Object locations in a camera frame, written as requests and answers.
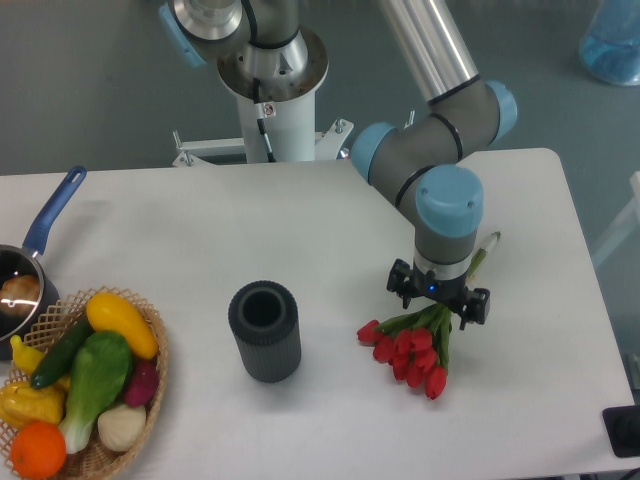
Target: blue joint cap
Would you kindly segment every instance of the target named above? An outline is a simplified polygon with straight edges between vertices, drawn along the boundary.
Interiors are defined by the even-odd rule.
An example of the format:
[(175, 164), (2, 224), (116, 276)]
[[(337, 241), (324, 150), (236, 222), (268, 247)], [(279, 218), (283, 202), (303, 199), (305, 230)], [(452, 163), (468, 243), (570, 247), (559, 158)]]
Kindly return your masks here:
[(396, 128), (386, 122), (374, 123), (369, 125), (364, 131), (358, 135), (356, 141), (351, 148), (351, 163), (356, 167), (358, 173), (362, 175), (367, 183), (369, 183), (369, 171), (371, 170), (371, 162), (378, 150), (378, 147), (389, 132)]
[(422, 176), (416, 190), (416, 209), (424, 224), (447, 238), (462, 238), (482, 220), (483, 190), (471, 170), (440, 165)]
[(178, 22), (173, 17), (169, 5), (166, 3), (158, 10), (160, 21), (164, 27), (165, 32), (169, 36), (171, 43), (178, 50), (178, 53), (182, 59), (187, 62), (190, 67), (201, 67), (206, 62), (202, 59), (200, 54), (193, 48), (193, 45), (189, 42), (185, 34), (180, 30)]
[(493, 90), (500, 106), (500, 125), (498, 126), (496, 138), (493, 139), (495, 142), (516, 124), (516, 120), (518, 120), (518, 104), (513, 94), (502, 83), (489, 80), (485, 84)]

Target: orange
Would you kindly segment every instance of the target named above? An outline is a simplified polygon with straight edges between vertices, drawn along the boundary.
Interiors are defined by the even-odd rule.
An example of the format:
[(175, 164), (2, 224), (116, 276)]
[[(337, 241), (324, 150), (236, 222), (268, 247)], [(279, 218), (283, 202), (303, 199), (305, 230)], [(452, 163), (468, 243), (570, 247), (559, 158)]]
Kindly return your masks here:
[(67, 459), (67, 447), (58, 427), (33, 422), (20, 430), (11, 444), (11, 461), (24, 478), (41, 479), (57, 473)]

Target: yellow squash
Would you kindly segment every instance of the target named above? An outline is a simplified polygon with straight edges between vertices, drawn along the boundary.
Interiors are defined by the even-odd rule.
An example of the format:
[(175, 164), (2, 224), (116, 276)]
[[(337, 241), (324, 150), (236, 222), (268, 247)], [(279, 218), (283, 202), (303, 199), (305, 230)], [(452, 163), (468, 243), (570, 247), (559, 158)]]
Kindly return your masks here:
[(87, 318), (96, 332), (111, 330), (122, 335), (137, 357), (151, 360), (158, 353), (151, 327), (131, 302), (114, 293), (100, 292), (91, 297)]
[(2, 421), (7, 423), (9, 426), (15, 428), (16, 430), (22, 430), (24, 427), (27, 426), (28, 422), (24, 421), (21, 418), (18, 418), (9, 414), (3, 408), (3, 405), (4, 405), (5, 399), (13, 395), (13, 393), (15, 392), (15, 389), (19, 388), (20, 386), (28, 387), (29, 382), (14, 382), (14, 383), (10, 383), (9, 385), (3, 388), (0, 388), (0, 419), (2, 419)]

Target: tulip bouquet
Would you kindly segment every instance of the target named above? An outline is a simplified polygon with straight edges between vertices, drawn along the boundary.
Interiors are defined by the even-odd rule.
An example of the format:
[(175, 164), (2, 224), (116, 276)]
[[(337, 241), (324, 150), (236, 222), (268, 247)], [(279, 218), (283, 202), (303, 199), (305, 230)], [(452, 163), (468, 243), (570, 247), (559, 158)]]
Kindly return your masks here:
[[(494, 232), (474, 254), (468, 279), (500, 239)], [(373, 358), (388, 363), (399, 382), (411, 388), (424, 384), (425, 394), (435, 400), (442, 394), (449, 372), (449, 336), (452, 312), (436, 303), (423, 310), (390, 318), (382, 323), (371, 320), (358, 330), (358, 340), (373, 346)]]

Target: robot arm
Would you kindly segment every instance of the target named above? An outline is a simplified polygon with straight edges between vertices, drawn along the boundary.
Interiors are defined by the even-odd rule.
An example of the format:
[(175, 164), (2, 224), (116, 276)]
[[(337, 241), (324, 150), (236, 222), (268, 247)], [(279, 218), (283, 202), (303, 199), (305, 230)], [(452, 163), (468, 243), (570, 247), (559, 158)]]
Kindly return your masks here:
[[(220, 76), (238, 98), (249, 163), (266, 161), (265, 145), (267, 157), (274, 158), (267, 130), (275, 137), (278, 160), (312, 160), (314, 110), (307, 108), (304, 115), (284, 110), (278, 123), (266, 128), (262, 111), (252, 110), (265, 99), (275, 102), (273, 108), (279, 105), (279, 112), (285, 104), (302, 105), (324, 79), (326, 52), (299, 26), (298, 1), (169, 2), (161, 9), (165, 25), (189, 39), (178, 42), (179, 48), (194, 45), (198, 55), (193, 58), (217, 59)], [(379, 4), (431, 111), (404, 130), (387, 123), (368, 127), (351, 152), (358, 172), (415, 227), (413, 265), (397, 260), (387, 289), (402, 297), (405, 308), (412, 298), (424, 296), (458, 313), (461, 328), (482, 324), (489, 292), (469, 291), (466, 277), (483, 190), (470, 170), (455, 163), (510, 130), (516, 104), (503, 85), (480, 78), (444, 0)], [(304, 129), (302, 118), (308, 120)], [(253, 140), (258, 132), (262, 143)]]
[(453, 164), (512, 128), (513, 96), (484, 83), (443, 0), (380, 0), (380, 8), (431, 114), (404, 130), (387, 123), (356, 139), (356, 169), (415, 227), (413, 268), (396, 260), (387, 289), (406, 308), (424, 296), (449, 306), (466, 323), (483, 324), (489, 291), (465, 285), (483, 190)]

